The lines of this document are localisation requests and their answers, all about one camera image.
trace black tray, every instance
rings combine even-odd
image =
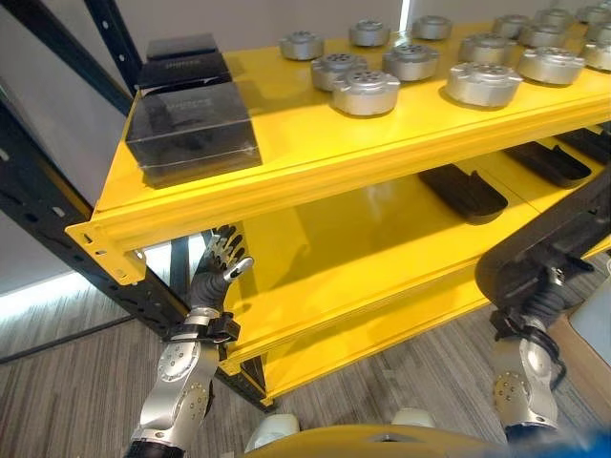
[[[595,134],[588,129],[577,129],[576,131],[556,135],[556,138],[578,149],[586,156],[592,157],[602,165],[611,161],[611,135],[605,131]]]
[[[470,224],[485,224],[507,208],[507,199],[477,172],[465,174],[454,164],[418,174],[444,202]]]
[[[556,145],[552,150],[531,141],[505,150],[509,156],[560,188],[574,188],[592,171]]]

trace light strip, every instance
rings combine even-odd
[[[403,0],[401,3],[401,18],[399,19],[399,31],[405,31],[408,28],[410,20],[411,0]]]
[[[200,261],[205,246],[201,235],[189,238],[191,275]],[[147,265],[160,277],[169,278],[172,248],[169,242],[143,250]],[[92,285],[77,272],[61,274],[0,296],[0,320],[26,313],[32,307],[53,306],[59,300],[78,301],[79,293]]]

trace black box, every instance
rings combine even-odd
[[[212,33],[165,38],[149,42],[146,49],[146,60],[174,59],[196,54],[218,52],[219,47]]]
[[[125,141],[155,187],[261,165],[234,83],[142,97]]]
[[[227,83],[231,74],[222,54],[211,52],[147,62],[138,77],[142,95]]]

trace yellow shelving unit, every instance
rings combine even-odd
[[[330,108],[329,95],[311,85],[309,64],[282,59],[277,48],[228,52],[263,165],[153,189],[121,140],[92,220],[68,233],[116,281],[130,284],[144,275],[144,260],[134,253],[142,247],[608,118],[611,76],[589,69],[570,87],[524,82],[499,110],[452,103],[443,87],[460,39],[489,28],[458,26],[452,39],[433,43],[441,51],[437,74],[404,85],[391,113],[368,119]],[[569,48],[580,48],[584,30],[571,29]],[[372,68],[384,52],[351,48],[346,40],[327,41],[327,51],[360,53]]]
[[[481,255],[572,191],[499,150],[541,138],[553,146],[550,135],[608,119],[611,87],[609,74],[585,69],[570,87],[524,82],[502,109],[454,104],[443,87],[460,40],[489,28],[459,26],[451,40],[428,43],[441,52],[436,76],[404,85],[391,113],[368,119],[330,108],[329,95],[311,86],[308,63],[284,60],[276,48],[229,52],[263,165],[154,189],[121,140],[92,219],[67,232],[129,284],[142,280],[141,248],[237,224],[256,263],[226,298],[242,330],[221,368],[263,393],[243,369],[261,357],[264,405],[474,310],[487,302],[474,282]],[[571,29],[569,49],[580,49],[583,33]],[[372,68],[384,52],[346,40],[326,48],[360,53]],[[591,178],[602,169],[561,146]],[[508,199],[498,219],[466,224],[415,175],[450,162],[477,170]]]
[[[238,363],[275,346],[473,266],[541,211],[511,190],[510,181],[503,183],[483,170],[495,163],[506,174],[521,174],[518,191],[541,182],[501,152],[459,162],[467,173],[478,170],[509,200],[498,219],[480,226],[466,224],[417,176],[243,221],[256,268],[231,289],[225,302],[242,332],[229,346],[223,366],[237,371]],[[601,169],[592,167],[593,174]],[[549,202],[567,194],[552,185],[539,191],[539,198]]]

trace silver cylindrical part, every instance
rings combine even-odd
[[[531,24],[524,26],[519,34],[519,42],[524,46],[539,48],[541,46],[560,47],[566,41],[566,31],[551,24]]]
[[[580,56],[588,67],[611,72],[611,41],[586,43]]]
[[[515,44],[496,33],[476,33],[462,40],[458,60],[502,65],[509,60]]]
[[[349,115],[381,115],[396,105],[400,85],[397,78],[384,72],[348,72],[335,80],[332,104]]]
[[[411,34],[423,40],[444,40],[450,33],[452,21],[443,16],[422,16],[411,27]]]
[[[517,63],[522,76],[547,84],[573,83],[583,69],[584,60],[562,48],[526,50]]]
[[[312,60],[323,55],[325,43],[311,31],[294,31],[279,42],[280,53],[285,59]]]
[[[383,46],[390,38],[390,29],[378,21],[363,19],[349,30],[350,43],[355,46]]]
[[[384,54],[384,71],[401,81],[417,81],[435,74],[439,52],[424,45],[399,45]]]
[[[590,24],[588,32],[585,34],[588,41],[608,41],[611,40],[611,22],[601,22]]]
[[[599,22],[608,21],[611,18],[611,11],[607,8],[588,6],[579,8],[577,11],[577,19],[584,24],[596,24]]]
[[[507,14],[495,19],[493,24],[493,32],[504,36],[505,38],[517,39],[519,33],[526,24],[530,22],[528,16],[521,14]]]
[[[514,98],[521,81],[508,67],[465,62],[450,69],[446,93],[469,105],[504,107]]]
[[[360,55],[338,52],[312,60],[312,84],[321,91],[333,91],[337,78],[352,70],[364,70],[367,61]]]
[[[575,22],[575,17],[567,10],[561,8],[549,8],[539,10],[535,14],[535,21],[541,24],[551,24],[566,29]]]

